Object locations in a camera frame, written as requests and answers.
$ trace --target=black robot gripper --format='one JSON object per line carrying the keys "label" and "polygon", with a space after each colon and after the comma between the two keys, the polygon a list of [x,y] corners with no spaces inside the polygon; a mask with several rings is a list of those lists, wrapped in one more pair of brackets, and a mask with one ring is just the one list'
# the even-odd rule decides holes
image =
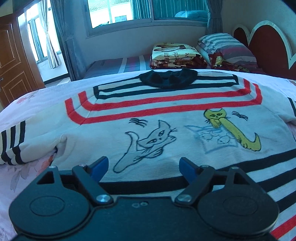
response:
{"label": "black robot gripper", "polygon": [[[13,241],[275,241],[274,200],[238,167],[217,171],[185,157],[189,185],[171,197],[123,197],[100,186],[107,157],[71,171],[50,166],[11,203]],[[224,185],[213,191],[214,185]]]}

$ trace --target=baseboard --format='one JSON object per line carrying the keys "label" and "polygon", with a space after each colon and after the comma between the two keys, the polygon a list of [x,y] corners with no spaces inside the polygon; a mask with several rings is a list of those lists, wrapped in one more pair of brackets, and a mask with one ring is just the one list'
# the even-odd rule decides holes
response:
{"label": "baseboard", "polygon": [[62,80],[62,79],[68,78],[68,77],[70,77],[70,75],[68,73],[67,74],[63,74],[63,75],[60,75],[58,77],[52,78],[50,80],[44,81],[44,84],[47,85],[47,84],[50,84],[50,83],[53,83],[53,82],[56,82],[58,80]]}

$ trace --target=striped pillow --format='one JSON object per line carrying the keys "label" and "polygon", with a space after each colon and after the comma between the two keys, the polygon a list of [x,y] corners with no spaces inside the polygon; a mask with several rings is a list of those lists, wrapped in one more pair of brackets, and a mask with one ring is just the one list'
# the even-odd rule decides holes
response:
{"label": "striped pillow", "polygon": [[198,44],[208,54],[222,53],[223,58],[229,63],[243,66],[249,70],[258,68],[257,60],[252,52],[230,34],[206,35],[198,40]]}

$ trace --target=yellow cat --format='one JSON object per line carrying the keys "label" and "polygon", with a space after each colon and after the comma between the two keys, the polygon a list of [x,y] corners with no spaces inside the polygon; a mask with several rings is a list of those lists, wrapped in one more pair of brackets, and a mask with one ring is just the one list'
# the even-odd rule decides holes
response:
{"label": "yellow cat", "polygon": [[261,143],[259,136],[255,133],[255,140],[252,142],[231,122],[227,119],[227,113],[224,109],[219,111],[205,110],[204,116],[214,128],[219,128],[223,125],[241,144],[242,147],[253,151],[261,150]]}

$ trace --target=cat head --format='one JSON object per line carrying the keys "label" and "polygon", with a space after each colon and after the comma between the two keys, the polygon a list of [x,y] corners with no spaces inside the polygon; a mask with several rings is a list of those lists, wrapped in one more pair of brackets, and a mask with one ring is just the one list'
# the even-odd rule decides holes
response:
{"label": "cat head", "polygon": [[152,131],[147,138],[139,140],[138,145],[144,148],[150,148],[156,144],[160,144],[168,138],[171,131],[172,130],[168,123],[159,120],[158,128]]}
{"label": "cat head", "polygon": [[218,110],[218,111],[205,110],[204,116],[207,119],[219,120],[220,118],[225,118],[226,117],[226,111],[224,109],[221,109],[221,110]]}

